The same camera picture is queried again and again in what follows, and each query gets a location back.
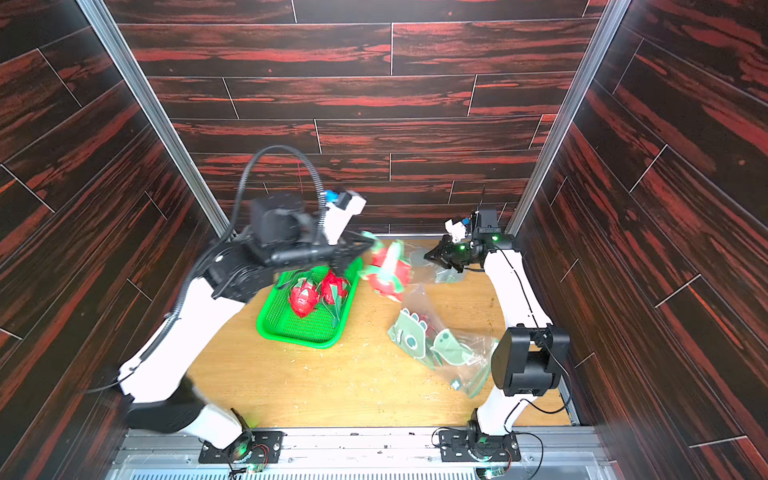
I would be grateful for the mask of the red dragon fruit toy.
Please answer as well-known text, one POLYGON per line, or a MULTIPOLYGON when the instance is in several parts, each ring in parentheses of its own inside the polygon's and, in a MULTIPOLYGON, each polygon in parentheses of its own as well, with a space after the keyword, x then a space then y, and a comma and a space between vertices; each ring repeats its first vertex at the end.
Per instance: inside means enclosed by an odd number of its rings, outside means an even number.
POLYGON ((320 284, 322 300, 329 306, 340 306, 348 295, 349 286, 346 278, 339 277, 329 270, 320 284))
POLYGON ((310 278, 299 279, 290 290, 290 307, 299 318, 305 318, 314 312, 319 302, 320 292, 310 278))

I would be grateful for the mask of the clear zip-top bag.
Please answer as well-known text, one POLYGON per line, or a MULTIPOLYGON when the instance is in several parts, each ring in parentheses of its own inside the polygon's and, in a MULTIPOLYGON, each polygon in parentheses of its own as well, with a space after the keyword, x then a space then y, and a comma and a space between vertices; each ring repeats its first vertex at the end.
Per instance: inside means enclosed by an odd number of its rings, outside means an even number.
POLYGON ((406 261, 411 265, 410 284, 453 284, 462 282, 467 271, 458 273, 453 268, 444 268, 424 258, 424 255, 432 249, 432 246, 423 242, 406 242, 404 255, 406 261))
POLYGON ((491 357, 498 345, 492 336, 448 327, 421 284, 405 292, 387 335, 406 355, 470 399, 481 393, 490 377, 491 357))

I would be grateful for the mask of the green perforated plastic tray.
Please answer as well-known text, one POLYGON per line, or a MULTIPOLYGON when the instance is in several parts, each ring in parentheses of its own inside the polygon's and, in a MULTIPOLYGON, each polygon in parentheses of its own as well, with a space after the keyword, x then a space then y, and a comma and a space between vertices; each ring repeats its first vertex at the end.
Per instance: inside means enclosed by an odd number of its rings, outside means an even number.
POLYGON ((327 266, 281 274, 257 318, 258 333, 316 349, 333 346, 346 326, 362 266, 356 259, 343 275, 327 266))

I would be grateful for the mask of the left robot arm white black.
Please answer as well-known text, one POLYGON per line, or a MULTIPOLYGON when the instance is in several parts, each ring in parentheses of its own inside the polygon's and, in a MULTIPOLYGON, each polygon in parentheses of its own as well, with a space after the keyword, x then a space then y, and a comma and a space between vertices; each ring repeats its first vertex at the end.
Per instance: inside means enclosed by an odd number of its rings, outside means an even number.
POLYGON ((156 433, 195 435, 225 450, 246 428, 236 415, 198 394, 187 371, 218 331, 278 272, 329 266, 335 275, 370 249, 369 235, 347 232, 338 244, 278 243, 259 247, 242 238, 213 246, 184 280, 173 309, 150 340, 119 370, 130 404, 126 423, 156 433))

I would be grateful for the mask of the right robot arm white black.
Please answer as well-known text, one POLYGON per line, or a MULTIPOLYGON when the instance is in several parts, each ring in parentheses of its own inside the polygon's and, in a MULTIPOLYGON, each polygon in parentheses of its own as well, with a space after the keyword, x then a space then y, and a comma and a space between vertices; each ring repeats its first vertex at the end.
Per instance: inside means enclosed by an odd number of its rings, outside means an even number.
POLYGON ((525 271, 523 255, 502 235, 455 241, 445 234, 424 258, 456 271, 478 264, 494 287, 505 331, 491 355, 494 387, 473 413, 468 428, 476 437, 510 435, 526 407, 558 388, 566 374, 563 362, 570 336, 544 311, 525 271))

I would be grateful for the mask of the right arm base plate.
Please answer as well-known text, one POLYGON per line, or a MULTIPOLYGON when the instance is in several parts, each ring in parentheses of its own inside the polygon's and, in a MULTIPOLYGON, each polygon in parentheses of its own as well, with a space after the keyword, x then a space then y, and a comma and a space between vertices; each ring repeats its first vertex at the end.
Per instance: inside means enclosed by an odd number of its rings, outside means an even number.
POLYGON ((515 463, 521 460, 518 442, 511 434, 494 436, 457 427, 438 427, 431 436, 443 462, 515 463))

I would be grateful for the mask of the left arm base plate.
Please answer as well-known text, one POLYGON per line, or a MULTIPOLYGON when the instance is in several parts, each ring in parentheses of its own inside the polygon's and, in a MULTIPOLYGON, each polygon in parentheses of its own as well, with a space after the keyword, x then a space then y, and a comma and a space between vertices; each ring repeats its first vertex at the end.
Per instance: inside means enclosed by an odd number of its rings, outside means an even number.
POLYGON ((223 450, 205 441, 198 462, 231 466, 277 464, 284 437, 283 431, 252 429, 223 450))

